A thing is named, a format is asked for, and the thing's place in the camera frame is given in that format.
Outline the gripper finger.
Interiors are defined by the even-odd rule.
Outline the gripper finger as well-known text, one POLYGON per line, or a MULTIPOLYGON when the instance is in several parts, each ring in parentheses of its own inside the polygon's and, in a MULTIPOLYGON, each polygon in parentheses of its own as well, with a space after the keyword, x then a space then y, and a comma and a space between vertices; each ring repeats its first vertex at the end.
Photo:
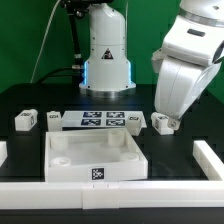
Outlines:
POLYGON ((168 126, 172 129, 178 129, 180 127, 180 121, 175 119, 169 119, 168 126))

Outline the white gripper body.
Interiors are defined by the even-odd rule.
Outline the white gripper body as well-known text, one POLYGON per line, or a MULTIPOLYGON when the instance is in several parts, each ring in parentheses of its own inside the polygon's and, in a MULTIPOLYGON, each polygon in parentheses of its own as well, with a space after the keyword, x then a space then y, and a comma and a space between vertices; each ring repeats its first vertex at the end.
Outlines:
POLYGON ((203 67, 165 55, 157 50, 152 65, 159 74, 155 109, 169 118, 180 120, 194 101, 217 75, 221 64, 203 67))

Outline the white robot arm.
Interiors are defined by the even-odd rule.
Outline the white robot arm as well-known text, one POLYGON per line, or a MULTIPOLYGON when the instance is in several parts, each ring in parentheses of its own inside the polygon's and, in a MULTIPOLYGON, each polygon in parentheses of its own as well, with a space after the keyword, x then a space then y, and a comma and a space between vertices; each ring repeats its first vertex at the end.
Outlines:
MULTIPOLYGON (((217 75, 224 60, 224 0, 181 0, 162 46, 152 55, 158 74, 155 109, 177 130, 181 119, 217 75)), ((80 92, 117 97, 133 91, 126 57, 125 19, 106 3, 90 7, 90 57, 80 92)))

